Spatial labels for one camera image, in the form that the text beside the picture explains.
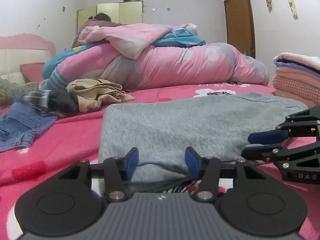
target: pink checkered fabric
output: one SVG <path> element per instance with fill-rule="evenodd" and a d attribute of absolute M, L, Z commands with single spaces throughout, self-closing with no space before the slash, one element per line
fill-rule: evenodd
<path fill-rule="evenodd" d="M 275 76 L 272 81 L 275 89 L 281 89 L 293 93 L 299 97 L 311 100 L 320 105 L 320 89 L 299 80 Z"/>

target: brown door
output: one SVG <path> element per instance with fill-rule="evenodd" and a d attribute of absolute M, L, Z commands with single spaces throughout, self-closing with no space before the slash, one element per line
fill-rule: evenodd
<path fill-rule="evenodd" d="M 225 0 L 228 43 L 254 57 L 255 41 L 250 0 Z"/>

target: denim shorts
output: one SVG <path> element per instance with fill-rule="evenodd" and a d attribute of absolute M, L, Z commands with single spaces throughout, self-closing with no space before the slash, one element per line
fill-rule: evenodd
<path fill-rule="evenodd" d="M 35 108 L 14 103 L 0 116 L 0 152 L 31 147 L 56 120 L 56 116 L 40 114 Z"/>

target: blue gripper pad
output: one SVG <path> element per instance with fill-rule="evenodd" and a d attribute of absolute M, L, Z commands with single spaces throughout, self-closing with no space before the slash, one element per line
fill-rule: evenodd
<path fill-rule="evenodd" d="M 138 166 L 139 162 L 139 151 L 137 148 L 132 149 L 133 153 L 127 160 L 127 167 L 125 169 L 125 180 L 130 180 L 133 176 L 134 171 L 136 170 L 136 167 Z"/>
<path fill-rule="evenodd" d="M 186 153 L 184 155 L 184 161 L 188 167 L 188 171 L 191 173 L 191 176 L 194 179 L 200 179 L 201 172 L 198 160 L 188 148 L 186 149 Z"/>
<path fill-rule="evenodd" d="M 288 138 L 288 134 L 282 130 L 251 133 L 248 142 L 251 144 L 276 144 L 282 143 Z"/>

